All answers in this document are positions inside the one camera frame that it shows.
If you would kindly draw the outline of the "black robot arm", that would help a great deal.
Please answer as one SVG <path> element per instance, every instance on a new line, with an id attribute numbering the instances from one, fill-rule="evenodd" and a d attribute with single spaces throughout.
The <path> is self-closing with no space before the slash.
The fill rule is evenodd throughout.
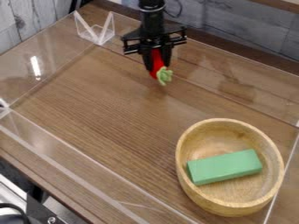
<path id="1" fill-rule="evenodd" d="M 164 66 L 170 66 L 172 49 L 187 43 L 187 27 L 164 22 L 164 0 L 139 0 L 140 25 L 122 36 L 124 54 L 139 53 L 144 67 L 152 72 L 162 56 Z"/>

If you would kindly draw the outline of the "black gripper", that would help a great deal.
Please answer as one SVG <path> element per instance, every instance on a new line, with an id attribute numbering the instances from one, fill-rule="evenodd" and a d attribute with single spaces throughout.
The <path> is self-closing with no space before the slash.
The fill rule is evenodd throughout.
<path id="1" fill-rule="evenodd" d="M 163 63 L 168 67 L 174 47 L 187 42 L 186 31 L 187 27 L 184 25 L 167 25 L 162 32 L 151 35 L 139 27 L 122 37 L 124 54 L 142 54 L 146 69 L 152 71 L 152 49 L 160 49 Z"/>

